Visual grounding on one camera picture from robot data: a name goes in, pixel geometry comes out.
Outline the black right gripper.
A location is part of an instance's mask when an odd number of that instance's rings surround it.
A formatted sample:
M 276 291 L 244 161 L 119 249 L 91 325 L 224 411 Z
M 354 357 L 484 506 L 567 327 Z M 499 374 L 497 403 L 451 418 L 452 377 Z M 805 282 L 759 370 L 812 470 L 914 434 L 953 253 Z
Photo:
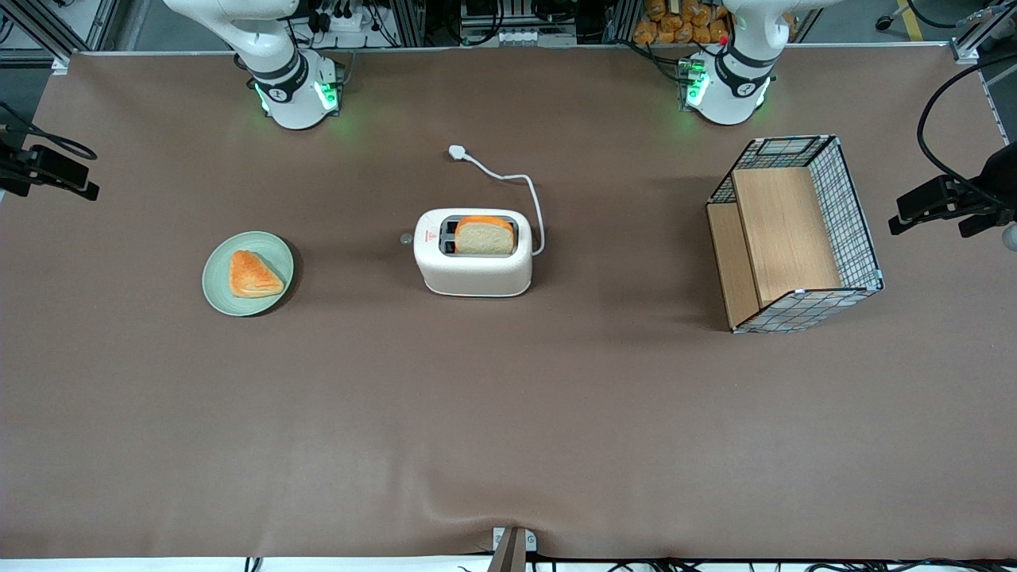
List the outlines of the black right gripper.
M 86 201 L 97 201 L 99 185 L 88 181 L 89 170 L 83 164 L 47 146 L 21 149 L 1 141 L 1 189 L 17 196 L 28 196 L 33 175 L 49 184 L 62 185 L 65 191 Z

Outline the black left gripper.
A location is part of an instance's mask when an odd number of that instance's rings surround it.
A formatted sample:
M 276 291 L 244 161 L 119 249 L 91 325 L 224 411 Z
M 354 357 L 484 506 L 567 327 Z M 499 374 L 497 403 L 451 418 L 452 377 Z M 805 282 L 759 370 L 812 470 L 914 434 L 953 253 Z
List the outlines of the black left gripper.
M 1007 209 L 1016 209 L 1016 141 L 999 149 L 984 163 L 984 191 Z M 981 215 L 988 207 L 963 203 L 966 189 L 954 178 L 937 176 L 897 199 L 898 214 L 887 221 L 891 235 L 938 220 Z

